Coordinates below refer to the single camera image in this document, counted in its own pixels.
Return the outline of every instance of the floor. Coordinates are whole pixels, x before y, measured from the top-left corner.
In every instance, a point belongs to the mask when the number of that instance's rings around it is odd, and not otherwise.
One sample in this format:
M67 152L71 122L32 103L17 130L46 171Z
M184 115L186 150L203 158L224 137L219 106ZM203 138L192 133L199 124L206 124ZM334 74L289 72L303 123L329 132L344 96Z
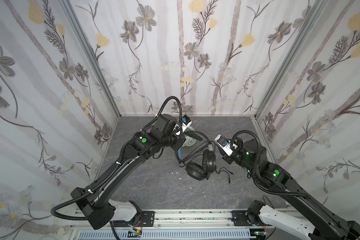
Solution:
M103 173L119 156L121 146L128 141L135 132L148 123L152 117L121 117L117 123L114 136L106 153L104 163L100 169ZM193 117L192 125L195 130L215 139L218 134L231 138L239 130L247 129L255 132L250 117ZM250 140L250 135L240 137ZM182 148L185 156L193 147ZM195 159L201 164L201 157ZM212 173L208 180L197 181L189 177L186 171L179 167L173 150L165 148L159 159L148 159L139 166L120 187L112 198L117 201L133 200L141 209L238 209L248 208L253 200L263 200L266 195L275 208L285 208L284 200L279 196L265 194L247 179L246 172L232 163L227 164L216 150L217 168L226 167L231 175Z

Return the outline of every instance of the headphones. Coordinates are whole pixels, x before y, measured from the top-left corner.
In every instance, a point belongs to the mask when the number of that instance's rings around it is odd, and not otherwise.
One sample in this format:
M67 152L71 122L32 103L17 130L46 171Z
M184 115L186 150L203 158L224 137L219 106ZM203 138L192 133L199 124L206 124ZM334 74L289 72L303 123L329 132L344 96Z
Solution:
M216 170L216 155L213 151L203 151L202 166L195 162L189 162L185 168L187 174L196 180L208 179L210 174Z

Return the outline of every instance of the wire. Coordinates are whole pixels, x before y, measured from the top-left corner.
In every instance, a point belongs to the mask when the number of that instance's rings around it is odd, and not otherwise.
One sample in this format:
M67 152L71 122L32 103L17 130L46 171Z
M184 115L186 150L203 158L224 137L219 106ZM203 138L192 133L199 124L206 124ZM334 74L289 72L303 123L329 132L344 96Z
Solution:
M163 110L164 110L164 107L165 107L165 105L169 102L169 100L171 100L171 99L174 99L176 102L177 102L177 105L178 105L178 107L179 107L179 127L180 127L180 134L177 136L177 135L175 135L176 137L180 137L182 134L183 134L183 128L182 128L182 117L183 117L183 114L182 114L182 107L181 107L181 103L180 103L180 101L179 101L179 99L178 98L176 98L175 96L170 96L170 97L168 97L167 99L165 99L165 101L164 101L164 103L161 105L161 108L160 108L160 110L158 111L158 113L157 113L157 115L155 116L155 118L154 119L152 119L150 122L148 122L143 128L142 128L142 130L144 131L146 128L148 128L152 123L154 123L154 122L156 122L156 120L157 120L157 117L159 116L159 115L161 115L161 113L163 112Z
M180 159L178 152L175 151L175 157L179 164L184 163L183 166L180 165L180 167L185 167L189 162L193 161L196 157L203 155L202 152L211 144L213 146L213 153L216 151L216 143L214 141L210 141L209 138L202 132L199 131L187 131L187 132L194 132L202 137L205 138L205 142L198 145L195 149L193 149L187 156L185 156L183 159Z
M340 226L342 229L344 229L344 230L346 230L347 232L349 232L350 234L354 235L355 238L357 238L358 240L360 240L360 238L359 238L358 236L356 236L354 233L351 233L350 231L348 231L347 229L345 229L341 224L339 224L339 226Z
M271 207L272 207L273 209L275 209L274 206L273 206L273 204L272 204L272 202L271 202L271 200L270 200L267 196L263 195L263 201L264 201L265 204L267 204L267 203L265 202L265 199L264 199L264 198L266 198L266 199L269 201L269 203L271 204Z
M158 158L161 157L161 155L163 154L163 151L164 151L164 148L161 148L161 152L160 152L160 154L158 155L158 157L155 157L155 154L152 154L152 158L153 158L153 159L158 159Z
M271 204L271 207L272 207L273 209L275 209L274 206L273 206L273 204L272 204L272 202L271 202L271 200L270 200L267 196L265 196L265 195L263 195L263 201L264 201L264 203L266 204L265 198L268 199L269 203ZM271 234L269 234L268 237L267 237L265 240L267 240L275 231L276 231L276 227L274 228L273 232L272 232Z
M124 145L121 147L121 150L120 150L120 154L119 154L119 158L118 158L118 161L122 162L123 160L123 155L124 155L124 150L125 150L125 147L127 146L128 142L124 143ZM105 178L103 179L99 184L97 184L95 187L93 187L92 189L89 189L87 192L81 194L80 196L78 197L75 197L74 199L71 199L69 201L66 201L66 202L63 202L62 204L59 204L55 207L53 207L51 209L51 214L55 217L58 217L58 218L62 218L62 219L66 219L66 220L73 220L73 221L85 221L87 220L86 217L74 217L74 216L69 216L69 215L65 215L65 214L61 214L61 213L58 213L57 210L58 209L61 209L63 207L66 207L68 205L71 205L75 202L78 202L84 198L86 198L87 196L89 196L90 194L96 192L97 189L101 188L112 176L113 174L115 174L119 169L120 167L122 166L122 164L116 164L115 167L113 168L112 172Z
M261 179L260 170L259 170L261 143L260 143L260 140L257 137L257 135L255 133L249 131L249 130L240 130L240 131L236 132L233 135L232 141L230 143L230 148L234 149L233 143L235 142L236 137L238 135L242 134L242 133L247 133L247 134L253 136L255 141L256 141L256 145L257 145L256 156L255 156L255 160L254 160L253 167L252 167L252 170L251 170L251 175L252 175L252 180L253 180L254 185L256 185L263 192L268 193L268 194L272 194L272 195L297 196L297 197L311 198L310 195L305 194L305 193L300 193L300 192L274 192L274 191L270 191L270 190L266 189L265 187L261 186L259 184L259 179Z
M217 168L215 168L215 172L217 174L220 174L221 172L226 172L228 174L228 183L231 183L231 177L229 176L229 173L233 175L233 172L229 171L228 169L226 169L225 167L222 167L220 168L220 170L217 172Z
M110 228L112 229L113 235L115 236L116 240L120 240L120 238L117 236L116 231L115 231L115 227L113 226L112 222L110 223Z

